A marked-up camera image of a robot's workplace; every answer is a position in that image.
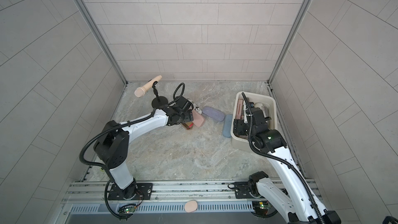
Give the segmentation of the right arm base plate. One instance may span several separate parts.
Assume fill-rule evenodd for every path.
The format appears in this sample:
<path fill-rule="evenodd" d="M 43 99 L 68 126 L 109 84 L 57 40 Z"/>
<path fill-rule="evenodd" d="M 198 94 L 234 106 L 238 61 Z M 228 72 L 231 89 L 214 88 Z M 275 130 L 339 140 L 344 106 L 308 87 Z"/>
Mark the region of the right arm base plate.
<path fill-rule="evenodd" d="M 235 192 L 236 199 L 256 199 L 257 197 L 250 191 L 249 182 L 236 181 L 228 185 Z"/>

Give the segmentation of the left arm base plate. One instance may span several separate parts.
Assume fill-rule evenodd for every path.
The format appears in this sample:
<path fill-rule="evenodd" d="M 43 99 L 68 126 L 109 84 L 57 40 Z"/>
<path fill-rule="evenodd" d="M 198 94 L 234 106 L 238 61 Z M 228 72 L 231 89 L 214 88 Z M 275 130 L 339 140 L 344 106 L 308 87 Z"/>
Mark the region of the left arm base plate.
<path fill-rule="evenodd" d="M 152 183 L 135 183 L 125 189 L 120 189 L 116 184 L 112 184 L 108 190 L 107 199 L 111 201 L 150 200 L 152 188 Z"/>

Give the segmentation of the cream plastic storage box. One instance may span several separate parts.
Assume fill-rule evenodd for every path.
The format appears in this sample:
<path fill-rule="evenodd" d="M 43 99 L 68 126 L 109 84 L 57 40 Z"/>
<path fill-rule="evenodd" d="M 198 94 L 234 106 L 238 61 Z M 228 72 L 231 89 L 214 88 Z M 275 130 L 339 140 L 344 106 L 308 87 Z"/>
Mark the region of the cream plastic storage box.
<path fill-rule="evenodd" d="M 251 152 L 249 147 L 249 143 L 247 141 L 247 131 L 249 128 L 249 120 L 248 118 L 244 117 L 244 107 L 246 104 L 244 103 L 244 98 L 241 95 L 242 93 L 245 94 L 246 98 L 249 102 L 254 106 L 257 103 L 262 104 L 261 109 L 264 108 L 263 114 L 266 117 L 270 117 L 271 120 L 267 121 L 269 129 L 279 130 L 278 118 L 277 118 L 277 107 L 276 101 L 266 95 L 262 94 L 255 94 L 250 92 L 239 92 L 236 95 L 235 105 L 234 105 L 234 112 L 233 112 L 233 122 L 231 124 L 231 137 L 232 137 L 232 146 L 235 149 L 239 149 L 246 152 Z"/>

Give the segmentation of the brown plaid glasses case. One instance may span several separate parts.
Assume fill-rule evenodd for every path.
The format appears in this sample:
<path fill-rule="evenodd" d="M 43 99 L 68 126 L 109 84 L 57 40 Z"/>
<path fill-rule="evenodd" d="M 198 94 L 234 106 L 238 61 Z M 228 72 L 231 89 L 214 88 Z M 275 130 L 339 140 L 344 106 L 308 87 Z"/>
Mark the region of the brown plaid glasses case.
<path fill-rule="evenodd" d="M 193 126 L 194 126 L 194 124 L 193 124 L 192 121 L 186 122 L 186 123 L 182 123 L 181 125 L 182 125 L 186 130 L 191 130 L 191 129 L 193 128 Z"/>

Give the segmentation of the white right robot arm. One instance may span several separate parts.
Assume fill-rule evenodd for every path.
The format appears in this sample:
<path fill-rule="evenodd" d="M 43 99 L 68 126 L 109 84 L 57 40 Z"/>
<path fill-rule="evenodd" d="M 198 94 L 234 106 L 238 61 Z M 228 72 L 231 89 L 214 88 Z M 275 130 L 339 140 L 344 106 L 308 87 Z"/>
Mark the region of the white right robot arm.
<path fill-rule="evenodd" d="M 250 149 L 265 157 L 276 170 L 286 191 L 273 185 L 264 172 L 250 176 L 250 192 L 266 199 L 288 224 L 339 224 L 336 211 L 328 210 L 317 198 L 294 164 L 288 144 L 277 130 L 268 127 L 270 117 L 259 108 L 245 110 L 247 121 L 234 122 L 248 136 Z"/>

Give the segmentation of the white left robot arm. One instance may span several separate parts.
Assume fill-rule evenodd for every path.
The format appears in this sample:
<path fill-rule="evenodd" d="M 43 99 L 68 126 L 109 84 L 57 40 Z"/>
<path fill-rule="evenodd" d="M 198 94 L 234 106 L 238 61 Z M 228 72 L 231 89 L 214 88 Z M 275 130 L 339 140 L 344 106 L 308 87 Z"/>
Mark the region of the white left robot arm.
<path fill-rule="evenodd" d="M 85 165 L 104 169 L 110 181 L 125 190 L 135 183 L 126 164 L 129 145 L 154 129 L 193 121 L 192 111 L 192 102 L 180 96 L 170 104 L 154 108 L 150 114 L 141 118 L 122 123 L 111 121 L 107 130 L 96 135 L 82 148 L 79 159 Z M 102 163 L 85 159 L 85 153 L 91 145 L 94 145 L 93 149 Z"/>

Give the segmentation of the map print glasses case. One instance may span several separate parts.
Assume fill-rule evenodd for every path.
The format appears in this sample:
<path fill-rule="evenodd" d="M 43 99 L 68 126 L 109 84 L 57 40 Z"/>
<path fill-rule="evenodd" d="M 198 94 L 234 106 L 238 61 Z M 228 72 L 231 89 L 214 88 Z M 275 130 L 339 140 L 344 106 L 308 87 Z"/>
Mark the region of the map print glasses case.
<path fill-rule="evenodd" d="M 254 107 L 255 108 L 259 108 L 263 112 L 264 117 L 268 117 L 269 116 L 268 109 L 265 107 L 265 105 L 263 103 L 260 103 L 260 102 L 259 103 L 255 103 Z"/>

